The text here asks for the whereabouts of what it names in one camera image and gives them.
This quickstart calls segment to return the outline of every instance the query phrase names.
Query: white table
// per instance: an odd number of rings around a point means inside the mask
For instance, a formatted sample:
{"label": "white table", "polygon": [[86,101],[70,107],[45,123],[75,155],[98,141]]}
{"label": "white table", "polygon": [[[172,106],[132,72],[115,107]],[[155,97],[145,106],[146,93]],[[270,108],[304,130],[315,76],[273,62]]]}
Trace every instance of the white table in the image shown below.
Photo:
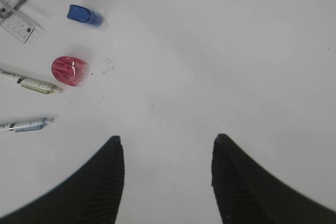
{"label": "white table", "polygon": [[[66,18],[100,12],[98,29]],[[0,121],[54,116],[0,136],[0,216],[49,191],[112,135],[125,152],[118,223],[221,223],[213,140],[227,133],[299,192],[336,210],[335,0],[29,0],[26,44],[0,29],[0,67],[59,84],[0,81]],[[85,60],[75,88],[50,66]]]}

